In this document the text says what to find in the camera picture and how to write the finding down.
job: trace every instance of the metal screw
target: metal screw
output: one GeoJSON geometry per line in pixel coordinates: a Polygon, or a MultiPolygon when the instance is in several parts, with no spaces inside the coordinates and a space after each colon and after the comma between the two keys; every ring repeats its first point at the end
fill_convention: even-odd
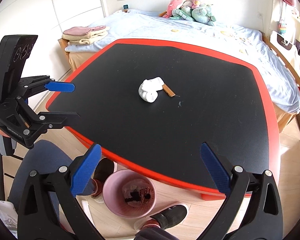
{"type": "Polygon", "coordinates": [[[66,172],[67,169],[68,169],[67,166],[61,166],[61,167],[59,168],[59,171],[63,173],[63,172],[66,172]]]}
{"type": "Polygon", "coordinates": [[[37,175],[37,172],[35,170],[30,171],[29,175],[30,175],[30,177],[33,177],[33,176],[37,175]]]}
{"type": "Polygon", "coordinates": [[[272,176],[272,172],[271,172],[271,171],[269,171],[269,170],[266,170],[266,171],[265,171],[265,174],[266,174],[267,176],[269,176],[269,177],[271,177],[271,176],[272,176]]]}
{"type": "Polygon", "coordinates": [[[243,172],[243,168],[242,168],[241,166],[235,166],[235,167],[234,167],[234,170],[235,170],[236,172],[243,172]]]}

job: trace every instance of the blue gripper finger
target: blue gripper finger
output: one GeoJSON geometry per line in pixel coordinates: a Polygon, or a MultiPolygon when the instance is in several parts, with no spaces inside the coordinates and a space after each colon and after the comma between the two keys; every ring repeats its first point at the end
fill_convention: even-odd
{"type": "Polygon", "coordinates": [[[202,143],[200,156],[219,192],[230,195],[230,176],[207,143],[202,143]]]}
{"type": "Polygon", "coordinates": [[[45,84],[45,88],[48,89],[49,91],[71,93],[74,91],[75,86],[72,83],[51,81],[51,82],[45,84]]]}
{"type": "Polygon", "coordinates": [[[71,194],[75,197],[81,194],[91,178],[96,166],[101,159],[101,146],[96,144],[90,148],[80,160],[80,165],[76,168],[71,177],[71,194]]]}

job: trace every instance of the beige towel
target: beige towel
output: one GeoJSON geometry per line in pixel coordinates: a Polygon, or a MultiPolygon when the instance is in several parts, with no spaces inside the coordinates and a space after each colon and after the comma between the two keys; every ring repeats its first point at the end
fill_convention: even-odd
{"type": "Polygon", "coordinates": [[[81,40],[77,40],[77,41],[69,41],[69,45],[91,45],[95,41],[100,41],[101,39],[103,39],[107,35],[108,35],[108,32],[105,31],[105,32],[99,34],[98,36],[95,36],[95,37],[90,38],[90,39],[81,39],[81,40]]]}
{"type": "Polygon", "coordinates": [[[110,27],[106,27],[102,30],[98,30],[98,31],[92,31],[87,33],[84,36],[73,36],[73,35],[67,35],[67,34],[63,34],[62,38],[65,40],[69,40],[69,41],[78,41],[78,40],[82,40],[82,39],[90,39],[90,38],[94,38],[95,36],[98,35],[102,35],[103,32],[106,32],[110,30],[110,27]]]}

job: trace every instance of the pink trash can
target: pink trash can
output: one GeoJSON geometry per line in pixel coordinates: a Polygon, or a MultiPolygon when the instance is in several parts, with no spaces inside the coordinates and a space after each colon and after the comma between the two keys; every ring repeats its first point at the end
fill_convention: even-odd
{"type": "Polygon", "coordinates": [[[106,180],[102,192],[103,199],[105,200],[108,209],[117,216],[124,218],[133,219],[146,216],[154,208],[157,200],[157,192],[153,182],[147,177],[128,169],[119,170],[111,174],[106,180]],[[150,192],[151,198],[147,204],[140,208],[129,206],[124,201],[124,196],[122,194],[122,186],[133,179],[144,179],[153,189],[150,192]]]}

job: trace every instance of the green plush toy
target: green plush toy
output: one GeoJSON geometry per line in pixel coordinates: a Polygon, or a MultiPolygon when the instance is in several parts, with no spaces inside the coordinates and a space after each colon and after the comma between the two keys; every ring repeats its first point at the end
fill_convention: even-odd
{"type": "Polygon", "coordinates": [[[170,17],[170,19],[171,20],[184,19],[187,21],[194,21],[194,19],[191,17],[191,11],[192,9],[189,6],[183,6],[181,9],[173,9],[172,10],[173,17],[170,17]]]}
{"type": "Polygon", "coordinates": [[[210,4],[201,4],[199,7],[193,9],[192,17],[199,23],[210,26],[215,25],[216,17],[212,13],[210,4]]]}

